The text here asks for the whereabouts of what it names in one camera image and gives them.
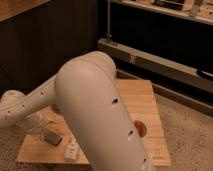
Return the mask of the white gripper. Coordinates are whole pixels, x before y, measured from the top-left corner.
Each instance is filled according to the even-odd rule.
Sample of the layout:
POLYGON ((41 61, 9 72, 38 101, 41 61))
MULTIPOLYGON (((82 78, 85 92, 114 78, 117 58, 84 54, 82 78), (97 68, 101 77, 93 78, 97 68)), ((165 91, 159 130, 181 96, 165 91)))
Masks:
POLYGON ((30 114, 16 123, 18 127, 30 135, 41 134, 46 126, 47 128, 52 128, 55 124, 55 121, 49 121, 41 112, 30 114))

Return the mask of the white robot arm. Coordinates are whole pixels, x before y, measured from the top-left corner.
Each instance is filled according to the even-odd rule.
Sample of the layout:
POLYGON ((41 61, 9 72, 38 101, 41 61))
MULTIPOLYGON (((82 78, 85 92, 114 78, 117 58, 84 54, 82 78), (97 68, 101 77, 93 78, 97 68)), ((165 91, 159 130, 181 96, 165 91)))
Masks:
POLYGON ((156 171, 115 83, 111 57, 93 51, 66 62, 27 96, 0 105, 12 126, 55 104, 94 171, 156 171))

